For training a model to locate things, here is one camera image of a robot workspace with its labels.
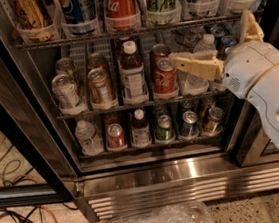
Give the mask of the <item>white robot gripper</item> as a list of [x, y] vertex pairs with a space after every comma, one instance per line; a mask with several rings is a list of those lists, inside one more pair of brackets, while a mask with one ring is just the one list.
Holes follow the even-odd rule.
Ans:
[[242, 45], [229, 52], [225, 67], [217, 58], [216, 50], [172, 52], [169, 60], [179, 71], [208, 81], [220, 79], [223, 75], [226, 88], [238, 98], [245, 99], [259, 78], [279, 64], [279, 50], [262, 42], [265, 34], [251, 11], [242, 12], [240, 26], [239, 43]]

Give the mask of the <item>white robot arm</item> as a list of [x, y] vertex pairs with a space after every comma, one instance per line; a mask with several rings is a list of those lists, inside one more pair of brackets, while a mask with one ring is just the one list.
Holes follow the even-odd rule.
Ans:
[[170, 62], [184, 73], [222, 81], [237, 98], [256, 107], [264, 131], [279, 148], [279, 50], [263, 41], [263, 30], [251, 11], [242, 12], [240, 26], [239, 43], [224, 61], [207, 50], [172, 52]]

